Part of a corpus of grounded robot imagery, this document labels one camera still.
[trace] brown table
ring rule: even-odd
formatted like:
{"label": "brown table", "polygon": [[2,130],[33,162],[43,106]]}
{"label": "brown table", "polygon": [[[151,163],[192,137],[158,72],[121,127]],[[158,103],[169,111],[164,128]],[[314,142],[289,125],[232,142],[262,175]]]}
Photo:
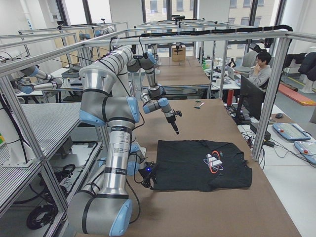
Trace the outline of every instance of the brown table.
{"label": "brown table", "polygon": [[[173,62],[172,58],[160,58],[160,74],[156,75],[157,81],[166,90],[207,89],[210,93],[210,81],[195,57],[186,57],[186,61]],[[148,87],[146,78],[142,87]]]}
{"label": "brown table", "polygon": [[[137,141],[147,148],[148,161],[156,160],[158,140],[200,140],[233,142],[244,151],[252,168],[249,189],[226,189],[213,192],[159,192],[130,183],[141,202],[140,218],[131,224],[127,237],[299,237],[300,234],[284,209],[250,149],[227,114],[220,99],[202,100],[195,109],[194,100],[172,100],[180,135],[176,135],[162,112],[145,115],[145,125],[136,129]],[[133,215],[137,204],[133,194]]]}

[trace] black cloth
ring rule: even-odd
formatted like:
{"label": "black cloth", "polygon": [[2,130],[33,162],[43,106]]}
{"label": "black cloth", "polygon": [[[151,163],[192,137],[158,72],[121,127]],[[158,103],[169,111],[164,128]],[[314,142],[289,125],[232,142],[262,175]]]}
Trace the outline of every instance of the black cloth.
{"label": "black cloth", "polygon": [[307,75],[307,78],[311,81],[316,80],[316,52],[306,55],[298,72]]}
{"label": "black cloth", "polygon": [[[203,159],[207,154],[221,154],[223,170],[213,174]],[[250,187],[252,169],[243,152],[233,143],[198,141],[158,141],[157,183],[154,190],[200,190]]]}
{"label": "black cloth", "polygon": [[283,68],[287,68],[290,66],[292,60],[295,60],[295,63],[301,64],[305,58],[306,53],[299,53],[299,54],[287,54],[285,57]]}

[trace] computer mouse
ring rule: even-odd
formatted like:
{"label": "computer mouse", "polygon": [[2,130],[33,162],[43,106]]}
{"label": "computer mouse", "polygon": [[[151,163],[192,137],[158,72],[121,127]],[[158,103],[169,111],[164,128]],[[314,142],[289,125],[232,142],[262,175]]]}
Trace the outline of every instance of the computer mouse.
{"label": "computer mouse", "polygon": [[282,113],[276,114],[276,119],[281,119],[281,118],[283,118],[283,114]]}

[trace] gray sweater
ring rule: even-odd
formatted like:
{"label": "gray sweater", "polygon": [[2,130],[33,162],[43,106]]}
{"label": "gray sweater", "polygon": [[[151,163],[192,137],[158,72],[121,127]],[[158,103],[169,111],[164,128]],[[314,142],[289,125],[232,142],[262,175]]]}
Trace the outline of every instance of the gray sweater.
{"label": "gray sweater", "polygon": [[262,86],[271,76],[271,67],[267,65],[265,68],[261,69],[257,75],[254,75],[254,70],[252,69],[249,73],[244,73],[248,77],[249,81],[252,82],[257,87]]}

